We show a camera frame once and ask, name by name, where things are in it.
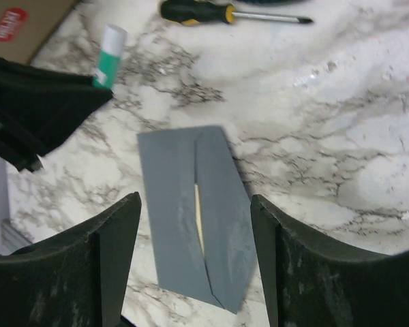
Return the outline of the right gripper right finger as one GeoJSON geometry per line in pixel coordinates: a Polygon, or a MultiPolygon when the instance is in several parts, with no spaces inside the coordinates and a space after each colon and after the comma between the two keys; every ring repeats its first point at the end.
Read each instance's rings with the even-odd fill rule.
{"type": "Polygon", "coordinates": [[[261,195],[251,215],[271,326],[409,326],[409,250],[343,243],[261,195]]]}

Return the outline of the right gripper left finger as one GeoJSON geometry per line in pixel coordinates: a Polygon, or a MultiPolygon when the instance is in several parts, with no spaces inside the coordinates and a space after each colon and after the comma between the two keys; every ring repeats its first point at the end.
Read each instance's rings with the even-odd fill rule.
{"type": "Polygon", "coordinates": [[[141,212],[137,192],[0,255],[0,326],[132,326],[122,316],[141,212]]]}

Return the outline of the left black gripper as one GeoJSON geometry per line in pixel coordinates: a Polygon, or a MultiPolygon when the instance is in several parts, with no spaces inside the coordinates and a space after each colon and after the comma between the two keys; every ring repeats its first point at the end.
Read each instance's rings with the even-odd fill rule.
{"type": "Polygon", "coordinates": [[[19,171],[31,170],[112,97],[88,77],[0,57],[0,157],[19,171]]]}

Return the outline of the green white glue stick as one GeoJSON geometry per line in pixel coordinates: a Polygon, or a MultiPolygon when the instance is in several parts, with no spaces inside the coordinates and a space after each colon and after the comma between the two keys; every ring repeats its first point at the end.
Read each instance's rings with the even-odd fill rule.
{"type": "Polygon", "coordinates": [[[93,77],[93,86],[106,89],[113,87],[126,40],[126,30],[116,25],[106,24],[100,47],[100,57],[93,77]]]}

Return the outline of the grey paper envelope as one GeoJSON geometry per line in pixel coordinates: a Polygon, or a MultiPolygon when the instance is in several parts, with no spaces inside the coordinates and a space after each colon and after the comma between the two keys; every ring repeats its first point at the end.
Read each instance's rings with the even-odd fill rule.
{"type": "Polygon", "coordinates": [[[250,200],[222,128],[141,133],[138,145],[159,286],[236,313],[256,248],[250,200]],[[196,228],[195,184],[204,257],[196,228]]]}

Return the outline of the cream paper letter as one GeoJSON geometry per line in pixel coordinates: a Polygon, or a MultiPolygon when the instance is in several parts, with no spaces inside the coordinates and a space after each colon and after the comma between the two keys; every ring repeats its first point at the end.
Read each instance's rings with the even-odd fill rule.
{"type": "Polygon", "coordinates": [[[194,185],[194,196],[195,196],[195,213],[196,213],[196,228],[198,233],[198,238],[200,242],[200,249],[202,256],[205,256],[205,245],[202,231],[202,217],[201,217],[201,206],[200,206],[200,190],[197,184],[194,185]]]}

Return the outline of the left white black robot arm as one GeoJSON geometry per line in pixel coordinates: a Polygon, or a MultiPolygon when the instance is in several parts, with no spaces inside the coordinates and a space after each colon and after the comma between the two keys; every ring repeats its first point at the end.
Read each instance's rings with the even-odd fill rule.
{"type": "Polygon", "coordinates": [[[110,89],[91,76],[53,72],[0,57],[0,253],[1,223],[10,216],[6,164],[34,172],[40,158],[61,146],[99,107],[110,89]]]}

